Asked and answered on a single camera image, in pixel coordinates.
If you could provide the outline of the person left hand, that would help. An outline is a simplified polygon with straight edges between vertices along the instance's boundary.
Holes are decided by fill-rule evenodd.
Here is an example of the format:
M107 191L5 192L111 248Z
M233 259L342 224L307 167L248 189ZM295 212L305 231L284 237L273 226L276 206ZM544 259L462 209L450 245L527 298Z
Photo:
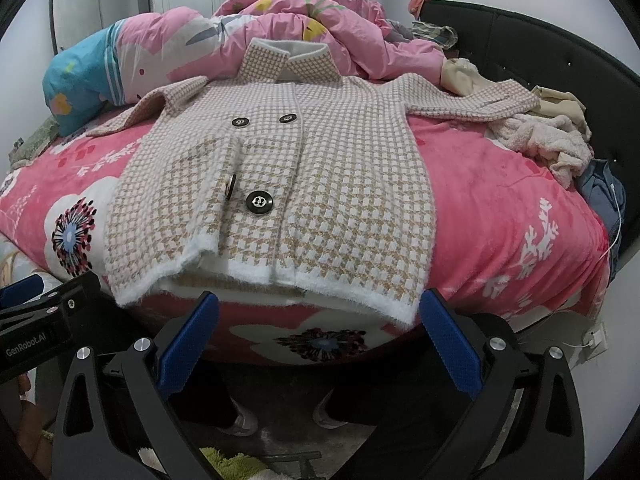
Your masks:
M18 400L21 401L22 414L16 430L16 440L30 462L44 478L51 478L52 444L43 437L42 411L36 404L26 399L32 385L26 374L17 377Z

